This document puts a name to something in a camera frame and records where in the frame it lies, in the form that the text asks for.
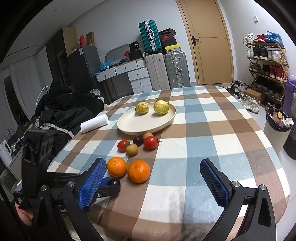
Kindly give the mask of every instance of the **purple bag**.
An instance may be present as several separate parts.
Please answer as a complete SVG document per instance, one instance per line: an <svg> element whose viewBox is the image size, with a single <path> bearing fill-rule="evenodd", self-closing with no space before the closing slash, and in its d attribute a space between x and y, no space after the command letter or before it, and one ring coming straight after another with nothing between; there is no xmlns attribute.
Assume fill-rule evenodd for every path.
<svg viewBox="0 0 296 241"><path fill-rule="evenodd" d="M287 78L287 85L286 85L286 94L285 100L283 105L283 111L291 115L291 106L293 101L293 94L296 92L296 78L295 76L291 76Z"/></svg>

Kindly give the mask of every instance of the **white drawer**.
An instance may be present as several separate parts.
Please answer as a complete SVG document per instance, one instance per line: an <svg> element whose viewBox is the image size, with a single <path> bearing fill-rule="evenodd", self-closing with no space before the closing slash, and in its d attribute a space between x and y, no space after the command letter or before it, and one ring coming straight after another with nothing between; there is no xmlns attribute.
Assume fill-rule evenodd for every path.
<svg viewBox="0 0 296 241"><path fill-rule="evenodd" d="M122 74L122 73L131 71L131 70L134 70L137 68L138 68L137 61L132 61L130 63L122 64L122 65L115 67L115 70L116 70L117 74Z"/></svg>
<svg viewBox="0 0 296 241"><path fill-rule="evenodd" d="M131 86L133 87L133 89L148 86L148 85L151 85L149 77L131 81Z"/></svg>
<svg viewBox="0 0 296 241"><path fill-rule="evenodd" d="M144 67L145 66L144 59L137 60L137 65L138 65L138 68Z"/></svg>
<svg viewBox="0 0 296 241"><path fill-rule="evenodd" d="M137 88L137 89L133 89L134 94L149 93L149 92L152 92L151 85L140 87L140 88Z"/></svg>
<svg viewBox="0 0 296 241"><path fill-rule="evenodd" d="M115 68L107 69L96 76L98 82L106 80L116 75Z"/></svg>
<svg viewBox="0 0 296 241"><path fill-rule="evenodd" d="M147 68L137 69L135 71L128 72L128 78L130 81L138 80L138 79L145 78L148 76L149 76L149 74L148 74Z"/></svg>

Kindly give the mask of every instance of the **door frame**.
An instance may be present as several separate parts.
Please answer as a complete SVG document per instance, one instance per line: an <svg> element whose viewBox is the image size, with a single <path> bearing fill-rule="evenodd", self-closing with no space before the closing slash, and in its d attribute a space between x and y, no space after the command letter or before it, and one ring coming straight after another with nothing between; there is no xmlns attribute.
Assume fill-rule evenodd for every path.
<svg viewBox="0 0 296 241"><path fill-rule="evenodd" d="M197 68L197 63L196 63L194 46L193 46L193 42L192 42L192 39L191 39L191 34L190 34L190 31L189 31L189 26L188 26L188 23L187 23L187 20L186 20L186 16L185 16L185 13L184 13L183 8L181 6L180 0L176 0L176 3L178 5L178 8L179 8L179 11L180 11L180 14L182 16L183 23L184 23L184 26L185 26L185 30L186 30L186 33L187 33L187 38L188 38L188 42L189 42L189 46L190 46L190 50L191 50L191 55L192 55L192 60L193 60L193 66L194 66L194 72L195 72L195 80L196 80L198 85L203 85L204 84L203 79L198 74L198 68ZM224 25L227 40L228 40L229 51L230 51L230 60L231 60L232 81L233 81L234 80L234 65L233 65L233 55L232 55L232 48L231 48L229 33L228 33L228 29L227 29L227 26L226 26L225 19L224 19L224 16L222 14L221 8L220 8L220 6L219 6L219 4L218 4L218 2L216 0L215 0L215 3L217 5L217 7L218 7L221 18L223 20L223 25Z"/></svg>

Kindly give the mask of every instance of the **red cherry tomato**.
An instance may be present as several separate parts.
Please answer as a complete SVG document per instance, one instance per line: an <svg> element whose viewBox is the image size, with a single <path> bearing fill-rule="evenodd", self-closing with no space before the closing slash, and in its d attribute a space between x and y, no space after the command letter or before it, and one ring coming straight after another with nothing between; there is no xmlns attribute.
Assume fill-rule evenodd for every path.
<svg viewBox="0 0 296 241"><path fill-rule="evenodd" d="M117 148L120 151L126 151L126 147L129 145L128 140L122 140L117 144Z"/></svg>
<svg viewBox="0 0 296 241"><path fill-rule="evenodd" d="M156 137L146 137L144 140L144 146L148 149L155 149L158 146L159 139Z"/></svg>

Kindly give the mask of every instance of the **red sneaker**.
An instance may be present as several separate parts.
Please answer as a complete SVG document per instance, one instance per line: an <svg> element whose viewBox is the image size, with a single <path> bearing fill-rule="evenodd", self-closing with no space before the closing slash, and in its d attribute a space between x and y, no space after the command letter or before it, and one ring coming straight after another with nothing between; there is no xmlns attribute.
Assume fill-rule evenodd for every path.
<svg viewBox="0 0 296 241"><path fill-rule="evenodd" d="M277 66L275 65L271 65L270 66L270 77L271 78L276 78L276 70L277 70Z"/></svg>
<svg viewBox="0 0 296 241"><path fill-rule="evenodd" d="M265 42L266 37L264 34L257 35L257 39L254 40L254 43L266 43Z"/></svg>
<svg viewBox="0 0 296 241"><path fill-rule="evenodd" d="M283 81L285 79L285 72L282 66L278 66L276 70L276 79Z"/></svg>

